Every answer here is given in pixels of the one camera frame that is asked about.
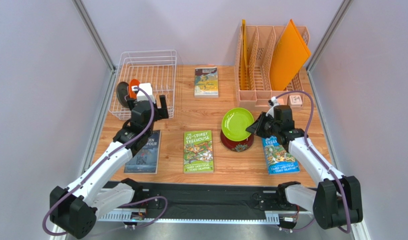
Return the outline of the orange plate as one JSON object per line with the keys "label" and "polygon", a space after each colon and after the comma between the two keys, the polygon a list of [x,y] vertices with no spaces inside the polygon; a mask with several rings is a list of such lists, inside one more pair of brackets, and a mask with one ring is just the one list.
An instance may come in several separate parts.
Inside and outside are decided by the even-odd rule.
{"label": "orange plate", "polygon": [[135,89],[135,87],[138,87],[140,85],[140,81],[138,79],[131,79],[129,82],[129,88],[128,88],[128,93],[129,93],[129,97],[132,99],[136,99],[137,98],[137,93],[138,90]]}

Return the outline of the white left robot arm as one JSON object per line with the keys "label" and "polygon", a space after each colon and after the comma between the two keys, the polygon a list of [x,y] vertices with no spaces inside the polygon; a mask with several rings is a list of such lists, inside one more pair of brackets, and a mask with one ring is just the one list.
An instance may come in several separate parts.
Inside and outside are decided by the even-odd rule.
{"label": "white left robot arm", "polygon": [[169,117],[165,95],[159,96],[160,107],[150,95],[143,100],[129,99],[131,117],[117,132],[106,152],[67,187],[55,187],[50,193],[50,209],[44,216],[42,228],[51,236],[70,234],[82,239],[93,229],[96,221],[110,211],[133,202],[141,186],[126,178],[111,190],[101,193],[109,179],[131,160],[148,142],[154,122]]}

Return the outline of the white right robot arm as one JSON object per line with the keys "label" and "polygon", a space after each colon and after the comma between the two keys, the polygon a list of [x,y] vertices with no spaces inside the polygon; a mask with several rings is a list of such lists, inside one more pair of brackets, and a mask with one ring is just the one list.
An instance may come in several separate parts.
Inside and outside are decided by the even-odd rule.
{"label": "white right robot arm", "polygon": [[279,184],[281,204],[310,211],[324,230],[338,228],[350,233],[352,224],[363,220],[359,180],[337,170],[314,148],[307,131],[295,127],[289,106],[276,105],[269,112],[262,112],[246,131],[263,139],[276,137],[278,144],[298,160],[317,185],[312,190],[297,181]]}

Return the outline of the green plate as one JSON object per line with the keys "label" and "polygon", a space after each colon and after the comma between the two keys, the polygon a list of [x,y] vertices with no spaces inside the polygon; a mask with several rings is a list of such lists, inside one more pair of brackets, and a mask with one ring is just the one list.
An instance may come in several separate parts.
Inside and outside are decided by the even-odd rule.
{"label": "green plate", "polygon": [[242,107],[229,110],[223,117],[221,129],[231,141],[240,142],[247,139],[251,133],[246,129],[254,123],[252,113]]}

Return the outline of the dark teal plate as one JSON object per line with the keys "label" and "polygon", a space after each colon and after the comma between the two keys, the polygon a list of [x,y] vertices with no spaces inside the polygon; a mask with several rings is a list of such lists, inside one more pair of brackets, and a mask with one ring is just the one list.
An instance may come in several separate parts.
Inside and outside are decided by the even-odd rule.
{"label": "dark teal plate", "polygon": [[129,84],[127,82],[120,82],[116,87],[117,100],[124,108],[129,108],[127,97],[129,96]]}

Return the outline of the dark red floral plate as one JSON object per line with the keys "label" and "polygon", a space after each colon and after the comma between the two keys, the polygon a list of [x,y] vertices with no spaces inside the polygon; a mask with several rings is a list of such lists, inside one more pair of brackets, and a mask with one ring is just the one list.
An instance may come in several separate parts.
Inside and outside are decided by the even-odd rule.
{"label": "dark red floral plate", "polygon": [[234,152],[243,152],[251,148],[254,143],[254,136],[250,135],[248,138],[242,141],[233,141],[228,139],[223,131],[220,131],[221,143],[229,150]]}

